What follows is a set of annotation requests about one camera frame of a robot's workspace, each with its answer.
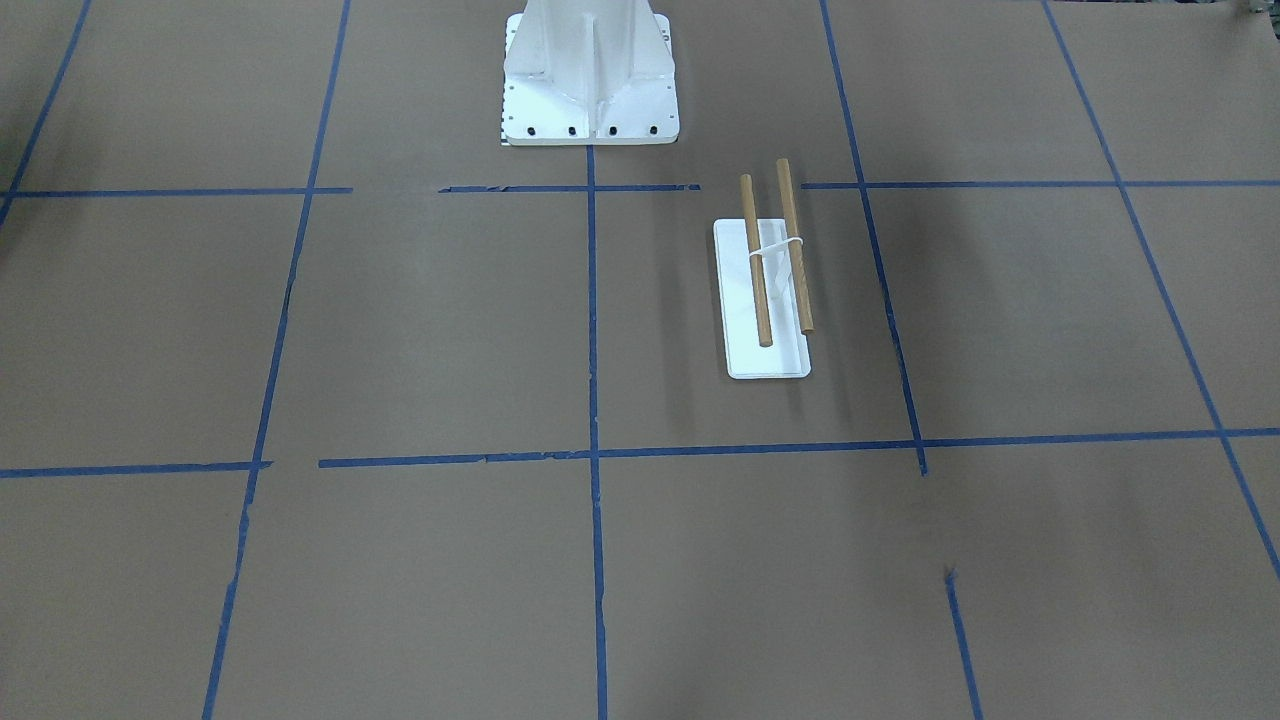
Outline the near wooden rack rod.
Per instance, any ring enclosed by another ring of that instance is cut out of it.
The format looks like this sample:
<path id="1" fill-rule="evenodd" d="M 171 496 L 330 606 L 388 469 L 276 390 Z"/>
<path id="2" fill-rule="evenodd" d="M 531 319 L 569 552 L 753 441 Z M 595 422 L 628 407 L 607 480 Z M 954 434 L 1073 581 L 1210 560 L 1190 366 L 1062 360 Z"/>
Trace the near wooden rack rod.
<path id="1" fill-rule="evenodd" d="M 773 345 L 773 333 L 753 177 L 748 173 L 742 173 L 739 177 L 739 188 L 742 202 L 751 299 L 756 323 L 756 341 L 760 347 L 768 348 Z"/>

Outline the white pedestal column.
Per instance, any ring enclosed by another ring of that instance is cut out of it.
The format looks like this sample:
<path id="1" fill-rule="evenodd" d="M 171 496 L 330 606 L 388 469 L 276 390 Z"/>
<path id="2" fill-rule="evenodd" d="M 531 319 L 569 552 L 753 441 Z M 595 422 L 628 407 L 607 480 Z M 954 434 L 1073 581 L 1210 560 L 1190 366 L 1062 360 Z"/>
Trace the white pedestal column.
<path id="1" fill-rule="evenodd" d="M 678 140 L 669 18 L 649 1 L 529 1 L 507 18 L 504 41 L 502 143 Z"/>

